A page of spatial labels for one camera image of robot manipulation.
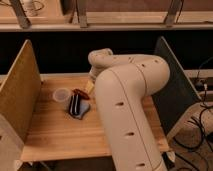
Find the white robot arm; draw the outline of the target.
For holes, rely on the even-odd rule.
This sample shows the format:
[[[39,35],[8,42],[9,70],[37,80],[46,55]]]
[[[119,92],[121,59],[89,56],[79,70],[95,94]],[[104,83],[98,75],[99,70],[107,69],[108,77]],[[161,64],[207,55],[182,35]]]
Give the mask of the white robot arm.
[[[142,99],[168,82],[167,62],[156,55],[89,53],[95,100],[117,171],[167,171]]]

